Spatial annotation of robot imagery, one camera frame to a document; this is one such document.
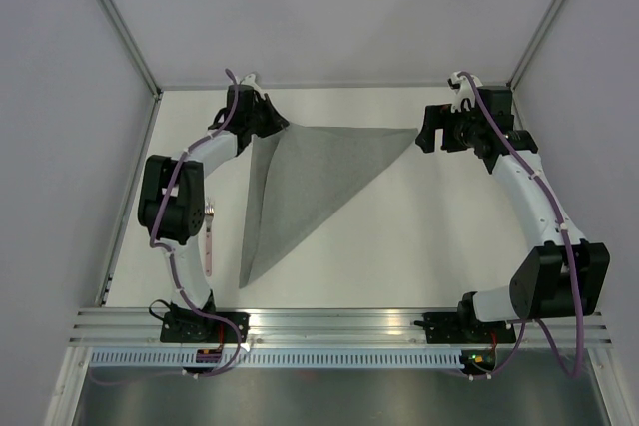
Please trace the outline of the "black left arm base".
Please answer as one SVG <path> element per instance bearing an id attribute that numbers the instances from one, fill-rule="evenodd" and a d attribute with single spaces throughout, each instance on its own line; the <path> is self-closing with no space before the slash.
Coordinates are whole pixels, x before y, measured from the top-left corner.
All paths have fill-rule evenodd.
<path id="1" fill-rule="evenodd" d="M 163 315 L 160 332 L 161 343 L 244 343 L 250 329 L 250 315 L 245 311 L 219 311 L 213 320 L 194 313 L 191 309 L 170 304 Z"/>

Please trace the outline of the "grey cloth napkin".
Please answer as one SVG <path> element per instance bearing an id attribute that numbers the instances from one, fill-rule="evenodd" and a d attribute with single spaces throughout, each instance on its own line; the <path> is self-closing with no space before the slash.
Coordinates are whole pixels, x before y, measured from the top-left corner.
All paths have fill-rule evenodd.
<path id="1" fill-rule="evenodd" d="M 253 140 L 239 273 L 245 288 L 390 167 L 416 129 L 292 124 Z"/>

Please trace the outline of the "pink handled fork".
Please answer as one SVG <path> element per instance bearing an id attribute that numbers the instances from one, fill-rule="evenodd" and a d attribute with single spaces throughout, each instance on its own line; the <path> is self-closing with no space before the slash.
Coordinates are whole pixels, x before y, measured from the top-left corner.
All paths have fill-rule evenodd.
<path id="1" fill-rule="evenodd" d="M 204 273 L 206 277 L 210 277 L 212 275 L 213 269 L 213 221 L 215 218 L 215 207 L 214 203 L 210 198 L 206 198 L 205 207 L 204 207 L 204 215 L 205 215 L 205 262 L 204 262 Z"/>

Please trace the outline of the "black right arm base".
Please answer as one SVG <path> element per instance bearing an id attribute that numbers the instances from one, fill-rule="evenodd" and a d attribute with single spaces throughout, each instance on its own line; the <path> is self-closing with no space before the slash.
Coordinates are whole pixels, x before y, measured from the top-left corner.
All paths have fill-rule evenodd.
<path id="1" fill-rule="evenodd" d="M 428 344 L 514 344 L 516 334 L 504 321 L 480 322 L 457 312 L 426 312 L 413 323 L 425 333 Z"/>

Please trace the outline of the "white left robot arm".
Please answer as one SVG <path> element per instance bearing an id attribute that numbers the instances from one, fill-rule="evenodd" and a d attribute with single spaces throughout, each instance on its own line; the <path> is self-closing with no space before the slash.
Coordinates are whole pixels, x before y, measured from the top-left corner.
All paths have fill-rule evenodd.
<path id="1" fill-rule="evenodd" d="M 234 80 L 226 105 L 204 135 L 178 154 L 146 159 L 137 219 L 149 234 L 149 245 L 162 252 L 174 292 L 171 303 L 190 310 L 184 331 L 206 342 L 218 330 L 214 294 L 206 280 L 198 236 L 206 227 L 205 179 L 238 157 L 255 138 L 265 138 L 289 125 L 269 94 L 250 74 Z"/>

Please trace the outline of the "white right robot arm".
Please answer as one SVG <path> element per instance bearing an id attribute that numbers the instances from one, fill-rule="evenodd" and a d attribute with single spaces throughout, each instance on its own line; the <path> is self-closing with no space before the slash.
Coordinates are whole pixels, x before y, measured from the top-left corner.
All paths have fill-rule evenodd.
<path id="1" fill-rule="evenodd" d="M 556 199 L 531 134 L 514 127 L 510 90 L 473 91 L 461 81 L 451 88 L 452 103 L 426 107 L 415 142 L 425 153 L 474 151 L 508 195 L 529 247 L 507 285 L 462 297 L 458 334 L 477 341 L 492 322 L 592 315 L 610 253 L 587 240 Z"/>

